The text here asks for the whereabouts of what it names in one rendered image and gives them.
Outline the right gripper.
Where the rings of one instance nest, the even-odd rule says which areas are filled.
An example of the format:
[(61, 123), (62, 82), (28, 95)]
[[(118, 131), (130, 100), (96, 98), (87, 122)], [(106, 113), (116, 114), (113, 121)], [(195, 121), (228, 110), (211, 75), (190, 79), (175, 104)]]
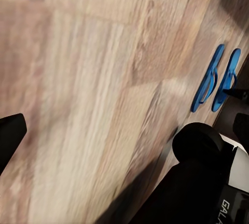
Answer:
[(246, 104), (249, 105), (249, 89), (248, 90), (223, 90), (223, 93), (236, 97), (238, 99), (246, 99)]

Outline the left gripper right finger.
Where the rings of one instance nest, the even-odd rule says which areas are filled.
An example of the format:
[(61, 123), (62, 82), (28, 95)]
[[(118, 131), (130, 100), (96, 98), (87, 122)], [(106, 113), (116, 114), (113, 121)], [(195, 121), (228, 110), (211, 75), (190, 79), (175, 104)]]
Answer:
[(249, 115), (238, 113), (233, 123), (233, 133), (249, 154)]

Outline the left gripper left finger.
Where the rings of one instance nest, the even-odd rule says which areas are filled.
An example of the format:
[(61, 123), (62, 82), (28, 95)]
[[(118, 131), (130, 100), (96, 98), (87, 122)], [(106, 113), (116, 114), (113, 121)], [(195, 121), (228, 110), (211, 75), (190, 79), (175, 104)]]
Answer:
[(0, 119), (0, 175), (27, 133), (23, 113)]

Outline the sandal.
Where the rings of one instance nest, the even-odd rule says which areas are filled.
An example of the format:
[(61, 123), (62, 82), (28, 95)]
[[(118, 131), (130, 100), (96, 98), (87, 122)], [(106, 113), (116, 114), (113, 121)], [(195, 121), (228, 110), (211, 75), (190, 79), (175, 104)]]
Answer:
[(194, 102), (193, 102), (193, 105), (191, 108), (191, 111), (193, 113), (196, 112), (196, 110), (198, 109), (200, 104), (204, 104), (204, 102), (201, 102), (201, 101), (202, 101), (203, 96), (205, 94), (205, 91), (208, 87), (208, 84), (210, 84), (210, 88), (209, 88), (209, 92), (208, 92), (204, 101), (206, 101), (210, 97), (210, 95), (213, 93), (213, 91), (215, 90), (215, 87), (217, 85), (217, 80), (218, 80), (216, 66), (219, 62), (220, 57), (222, 56), (224, 48), (225, 48), (225, 45), (220, 44), (220, 46), (218, 47), (218, 49), (214, 55), (214, 59), (210, 65), (210, 67), (207, 71), (207, 74), (206, 74), (206, 76), (205, 76), (205, 78), (204, 78), (204, 80), (199, 88), (199, 91), (194, 99)]
[(228, 94), (223, 93), (223, 90), (230, 90), (231, 80), (233, 76), (234, 76), (235, 82), (232, 87), (232, 90), (235, 90), (235, 87), (237, 85), (237, 77), (235, 74), (235, 68), (239, 61), (240, 54), (241, 54), (241, 49), (236, 48), (230, 56), (230, 60), (228, 62), (224, 77), (221, 81), (221, 84), (218, 88), (218, 91), (213, 101), (213, 105), (211, 108), (212, 112), (218, 111), (218, 109), (221, 107), (221, 105), (224, 103), (224, 101), (228, 97)]

